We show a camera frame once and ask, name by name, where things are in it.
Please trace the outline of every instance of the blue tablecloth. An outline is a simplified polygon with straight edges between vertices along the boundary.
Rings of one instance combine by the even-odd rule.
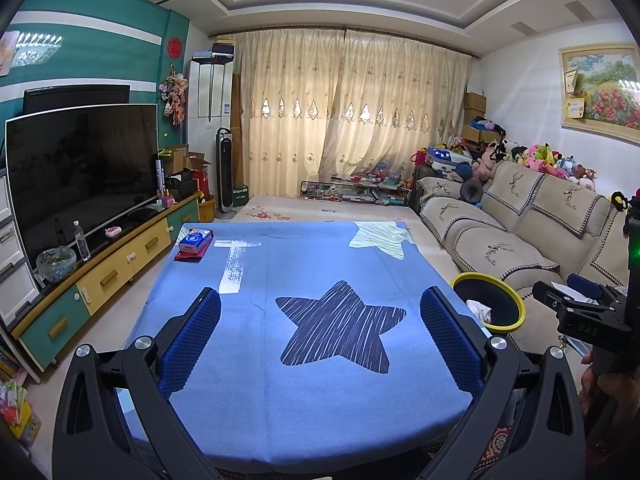
[[[204,286],[220,291],[220,322],[170,399],[215,466],[346,468],[425,444],[468,407],[470,395],[457,388],[420,318],[420,297],[437,285],[457,311],[472,314],[404,224],[376,224],[384,229],[194,224],[214,231],[203,259],[174,262],[173,248],[128,341],[155,335]],[[122,403],[132,434],[145,439]]]

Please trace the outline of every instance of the curtain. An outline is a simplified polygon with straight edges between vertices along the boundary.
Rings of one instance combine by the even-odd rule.
[[[318,179],[343,36],[319,29],[235,35],[242,160],[252,196],[299,196],[300,181]]]
[[[346,32],[319,168],[353,174],[380,161],[405,178],[422,146],[457,131],[471,56],[414,40]]]

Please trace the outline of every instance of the floor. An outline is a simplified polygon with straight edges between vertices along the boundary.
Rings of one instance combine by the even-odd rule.
[[[238,208],[232,222],[280,222],[280,221],[384,221],[395,220],[406,223],[425,259],[449,281],[460,272],[450,256],[440,246],[433,234],[425,228],[421,220],[409,208],[394,206],[354,205],[322,202],[314,200],[283,199],[257,196],[248,205]],[[58,398],[71,360],[71,350],[86,342],[98,351],[120,348],[138,318],[146,298],[170,249],[160,255],[145,270],[136,275],[135,281],[126,285],[111,300],[108,308],[103,308],[93,316],[76,338],[69,342],[59,355],[57,368],[49,367],[40,384],[27,384],[28,399],[35,413],[42,420],[42,428],[31,449],[35,465],[51,478],[51,449],[53,428],[58,407]],[[569,349],[567,358],[579,387],[579,378],[584,369],[580,356]]]

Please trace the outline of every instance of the tv cabinet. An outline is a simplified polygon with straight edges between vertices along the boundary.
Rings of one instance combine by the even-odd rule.
[[[91,316],[165,248],[182,224],[197,222],[197,194],[145,222],[96,254],[50,291],[11,334],[44,371]]]

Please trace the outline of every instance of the person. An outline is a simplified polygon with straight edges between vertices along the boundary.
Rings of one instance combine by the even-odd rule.
[[[582,364],[593,363],[593,350],[582,358]],[[606,478],[610,468],[625,467],[622,462],[638,463],[638,437],[640,435],[640,374],[602,374],[596,376],[589,366],[580,380],[582,389],[578,398],[583,413],[589,411],[593,403],[593,389],[597,384],[602,391],[618,402],[618,408],[611,425],[595,449],[587,450],[587,467],[591,471],[588,478]]]

